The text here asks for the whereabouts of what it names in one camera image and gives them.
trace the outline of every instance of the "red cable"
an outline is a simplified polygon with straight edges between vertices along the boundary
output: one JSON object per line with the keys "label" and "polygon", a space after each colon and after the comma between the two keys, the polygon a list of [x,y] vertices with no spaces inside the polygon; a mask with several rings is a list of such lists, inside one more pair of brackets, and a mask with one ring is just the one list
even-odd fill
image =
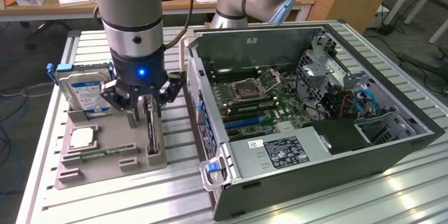
{"label": "red cable", "polygon": [[347,94],[347,95],[345,96],[343,105],[342,105],[342,112],[339,113],[339,117],[343,116],[343,110],[345,110],[346,99],[347,99],[347,97],[350,97],[350,96],[351,96],[350,94]]}

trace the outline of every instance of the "floor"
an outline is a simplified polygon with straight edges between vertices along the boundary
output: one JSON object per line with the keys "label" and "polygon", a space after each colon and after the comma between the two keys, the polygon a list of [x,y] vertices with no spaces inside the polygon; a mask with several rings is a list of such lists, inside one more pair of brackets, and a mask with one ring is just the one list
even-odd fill
{"label": "floor", "polygon": [[[397,0],[386,0],[386,5],[394,6]],[[402,11],[415,0],[409,0]],[[429,2],[422,13],[418,15],[415,21],[410,25],[399,22],[405,29],[405,34],[394,32],[391,35],[382,37],[397,52],[410,54],[414,57],[425,60],[435,65],[447,61],[441,60],[438,56],[442,53],[438,47],[427,41],[438,28],[448,18],[448,10]],[[207,20],[207,15],[195,15],[193,19],[194,25],[201,25]],[[166,26],[183,26],[186,22],[185,15],[166,16]],[[98,30],[99,25],[94,20],[70,20],[69,25],[75,30]],[[33,28],[39,26],[41,22],[33,22]],[[30,33],[30,29],[23,29],[19,23],[11,23],[6,30],[0,28],[0,90],[13,87],[29,87],[38,83],[49,82],[50,78],[46,72],[47,63],[58,64],[61,62],[67,32],[59,28],[51,28],[38,40],[38,48],[34,51],[27,51],[23,47],[23,38]],[[369,30],[369,33],[375,35],[375,31]],[[369,40],[378,46],[382,52],[397,60],[395,54],[390,51],[383,41],[378,38],[369,38]],[[448,34],[439,40],[439,45],[443,42],[447,44]],[[422,82],[423,74],[413,66],[403,66],[411,76]],[[429,85],[434,89],[445,88],[445,80],[433,74],[429,74]],[[43,94],[51,91],[51,86],[43,86],[31,91],[33,95]],[[3,93],[18,92],[15,90],[0,91]],[[448,97],[437,94],[435,96],[448,104]],[[22,101],[25,97],[17,97],[13,101]],[[10,138],[14,140],[23,165],[22,182],[15,187],[11,194],[0,197],[0,223],[15,223],[23,190],[26,188],[26,181],[29,172],[33,166],[34,153],[38,145],[41,129],[45,123],[46,111],[50,102],[50,96],[30,98],[27,102],[27,114],[23,119],[11,127],[7,128]],[[13,110],[17,109],[17,104],[11,105],[0,102],[0,118],[3,118]],[[0,161],[6,157],[6,152],[0,152]],[[0,194],[7,190],[18,178],[18,163],[14,154],[9,159],[6,165],[0,167]]]}

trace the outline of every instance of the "aluminum workbench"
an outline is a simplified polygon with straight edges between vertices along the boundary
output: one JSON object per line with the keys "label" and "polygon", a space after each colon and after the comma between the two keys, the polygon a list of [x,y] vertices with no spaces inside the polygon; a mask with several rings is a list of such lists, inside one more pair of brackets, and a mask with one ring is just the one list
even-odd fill
{"label": "aluminum workbench", "polygon": [[[435,122],[448,129],[448,108],[445,104],[347,24],[333,21],[329,24]],[[165,41],[170,42],[179,31],[181,28],[166,28]],[[110,57],[105,32],[86,31],[69,38],[62,63],[105,62]],[[345,54],[338,54],[338,57],[351,71],[361,69],[351,58],[345,58]],[[166,68],[169,72],[179,70],[179,47],[167,51]],[[61,159],[67,109],[61,89],[55,87],[18,223],[215,223],[213,203],[201,179],[185,94],[163,108],[169,167],[57,190],[53,185],[57,180],[55,168]],[[447,222],[447,138],[446,134],[386,173],[219,224]]]}

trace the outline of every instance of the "blue led light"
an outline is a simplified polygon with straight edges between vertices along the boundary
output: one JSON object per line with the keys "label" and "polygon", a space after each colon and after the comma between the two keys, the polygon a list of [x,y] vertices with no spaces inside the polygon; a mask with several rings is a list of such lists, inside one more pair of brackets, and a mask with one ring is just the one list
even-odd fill
{"label": "blue led light", "polygon": [[142,68],[138,69],[138,75],[142,76],[142,77],[146,76],[147,75],[147,70],[142,69]]}

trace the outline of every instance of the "motherboard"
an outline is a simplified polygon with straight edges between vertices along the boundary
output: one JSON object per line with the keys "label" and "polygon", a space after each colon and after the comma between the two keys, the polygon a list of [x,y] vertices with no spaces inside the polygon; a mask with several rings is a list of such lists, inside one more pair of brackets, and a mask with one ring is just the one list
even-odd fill
{"label": "motherboard", "polygon": [[215,74],[211,79],[231,141],[301,129],[313,121],[293,88],[291,74],[281,69]]}

